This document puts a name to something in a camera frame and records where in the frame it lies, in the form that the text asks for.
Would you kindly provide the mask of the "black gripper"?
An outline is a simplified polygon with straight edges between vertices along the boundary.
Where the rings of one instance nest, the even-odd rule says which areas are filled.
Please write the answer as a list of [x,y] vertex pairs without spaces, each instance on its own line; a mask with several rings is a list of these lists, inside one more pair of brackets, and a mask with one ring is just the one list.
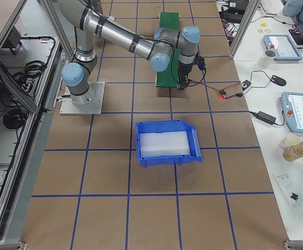
[[192,71],[193,64],[178,63],[178,79],[177,90],[183,90],[189,86],[188,76]]

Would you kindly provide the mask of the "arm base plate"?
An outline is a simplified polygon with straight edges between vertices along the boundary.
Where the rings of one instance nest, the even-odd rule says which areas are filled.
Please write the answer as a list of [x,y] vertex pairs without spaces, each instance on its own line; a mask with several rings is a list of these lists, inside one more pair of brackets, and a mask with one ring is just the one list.
[[80,96],[71,95],[68,87],[62,98],[61,115],[100,115],[102,113],[103,97],[105,91],[105,82],[88,82],[88,91]]

